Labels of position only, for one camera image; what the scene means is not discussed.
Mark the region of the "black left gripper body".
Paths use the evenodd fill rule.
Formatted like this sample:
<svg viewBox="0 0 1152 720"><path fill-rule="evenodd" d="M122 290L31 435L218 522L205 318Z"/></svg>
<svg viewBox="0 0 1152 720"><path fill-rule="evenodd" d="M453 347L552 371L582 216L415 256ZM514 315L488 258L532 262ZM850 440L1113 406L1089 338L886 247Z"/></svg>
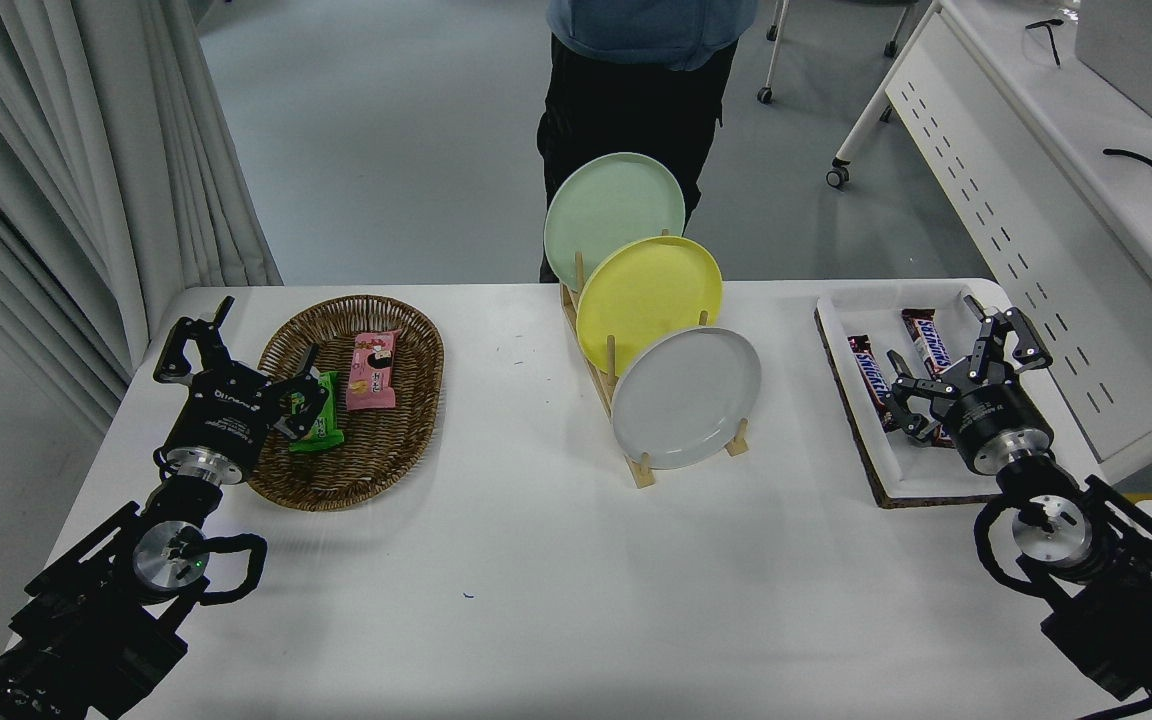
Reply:
<svg viewBox="0 0 1152 720"><path fill-rule="evenodd" d="M161 447L161 461L219 455L229 473L251 473L276 420L273 381L244 365L202 370L188 382L189 397Z"/></svg>

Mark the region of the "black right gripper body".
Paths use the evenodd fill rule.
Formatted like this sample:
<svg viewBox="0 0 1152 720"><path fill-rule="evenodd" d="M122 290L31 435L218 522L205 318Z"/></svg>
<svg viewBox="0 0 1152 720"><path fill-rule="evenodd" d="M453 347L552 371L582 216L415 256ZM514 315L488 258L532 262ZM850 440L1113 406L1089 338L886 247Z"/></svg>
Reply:
<svg viewBox="0 0 1152 720"><path fill-rule="evenodd" d="M1053 429L1018 381L975 387L952 397L940 423L964 462L1014 462L1047 455Z"/></svg>

